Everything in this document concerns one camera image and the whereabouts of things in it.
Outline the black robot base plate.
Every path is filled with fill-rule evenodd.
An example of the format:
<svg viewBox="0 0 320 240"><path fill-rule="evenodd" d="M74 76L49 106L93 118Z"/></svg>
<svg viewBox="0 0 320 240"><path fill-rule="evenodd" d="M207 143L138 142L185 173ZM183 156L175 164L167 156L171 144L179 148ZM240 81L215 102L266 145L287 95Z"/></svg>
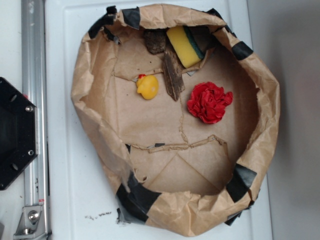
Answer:
<svg viewBox="0 0 320 240"><path fill-rule="evenodd" d="M38 155L36 110L21 92L0 78L0 189L6 190Z"/></svg>

